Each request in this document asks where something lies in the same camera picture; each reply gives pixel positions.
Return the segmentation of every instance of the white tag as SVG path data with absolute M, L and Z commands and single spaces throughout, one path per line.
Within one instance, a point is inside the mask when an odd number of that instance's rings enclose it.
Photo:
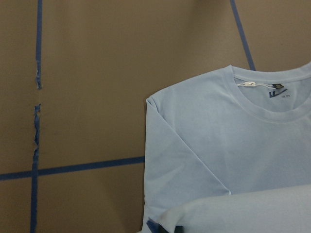
M 271 89 L 275 89 L 275 87 L 272 85 L 264 84 L 264 83 L 256 83 L 256 82 L 243 82 L 243 83 L 238 84 L 238 86 L 265 86 Z

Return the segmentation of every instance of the crew neck collar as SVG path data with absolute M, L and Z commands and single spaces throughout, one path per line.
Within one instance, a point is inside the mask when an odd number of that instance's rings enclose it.
M 236 101 L 244 110 L 256 117 L 274 122 L 288 122 L 301 118 L 311 111 L 311 94 L 301 105 L 286 112 L 273 112 L 259 107 L 251 102 L 239 90 L 239 87 L 235 83 L 235 78 L 257 83 L 287 83 L 299 81 L 311 78 L 311 62 L 299 68 L 274 72 L 253 71 L 229 65 L 225 67 L 224 75 L 224 81 Z

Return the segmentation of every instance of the light blue t-shirt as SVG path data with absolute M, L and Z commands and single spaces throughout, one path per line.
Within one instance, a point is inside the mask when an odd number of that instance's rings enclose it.
M 156 92 L 145 156 L 142 233 L 189 201 L 311 184 L 311 63 L 230 65 Z
M 168 233 L 310 233 L 310 200 L 311 185 L 202 198 L 169 209 L 158 222 Z

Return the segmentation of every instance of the tape line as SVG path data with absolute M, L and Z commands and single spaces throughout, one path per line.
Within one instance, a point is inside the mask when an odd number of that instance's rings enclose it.
M 39 139 L 40 139 L 40 106 L 35 106 L 35 144 L 36 149 L 33 156 L 33 166 L 31 171 L 31 217 L 30 233 L 35 233 L 37 226 L 37 193 L 38 193 L 38 163 L 39 163 Z
M 95 162 L 95 163 L 89 163 L 89 164 L 60 166 L 60 167 L 53 167 L 53 168 L 47 168 L 47 169 L 39 169 L 38 176 L 74 172 L 74 171 L 91 170 L 91 169 L 99 169 L 99 168 L 113 167 L 113 166 L 139 164 L 139 163 L 144 163 L 144 162 L 145 162 L 145 156 L 142 156 L 142 157 L 135 157 L 135 158 Z M 32 177 L 32 171 L 14 172 L 14 173 L 1 174 L 0 181 L 22 179 L 22 178 L 29 178 L 29 177 Z
M 245 51 L 245 54 L 246 54 L 246 58 L 247 58 L 247 61 L 248 61 L 249 68 L 251 70 L 256 70 L 255 64 L 254 64 L 251 52 L 249 50 L 249 46 L 248 46 L 247 40 L 246 40 L 246 36 L 245 36 L 244 30 L 243 30 L 243 26 L 242 26 L 242 23 L 241 23 L 241 20 L 240 20 L 238 9 L 237 9 L 237 6 L 235 4 L 235 0 L 230 0 L 230 2 L 231 2 L 231 7 L 232 7 L 233 14 L 234 14 L 234 18 L 235 18 L 235 21 L 236 21 L 238 29 L 239 29 L 240 37 L 241 37 L 241 40 L 242 40 L 242 43 L 243 43 L 243 47 L 244 47 L 244 51 Z
M 37 88 L 41 89 L 41 42 L 42 42 L 42 0 L 38 0 L 38 11 L 37 11 L 37 39 L 35 48 L 35 60 L 37 62 L 37 74 L 35 81 Z

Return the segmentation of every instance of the brown cardboard surface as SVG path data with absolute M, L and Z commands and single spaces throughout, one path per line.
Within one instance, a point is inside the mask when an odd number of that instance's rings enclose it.
M 40 168 L 144 155 L 145 100 L 233 63 L 230 2 L 46 1 Z
M 311 61 L 311 1 L 236 4 L 257 70 L 287 70 Z
M 39 177 L 38 233 L 135 233 L 143 164 Z
M 31 169 L 36 90 L 36 1 L 0 1 L 0 174 Z
M 0 232 L 25 233 L 30 229 L 31 179 L 0 182 Z

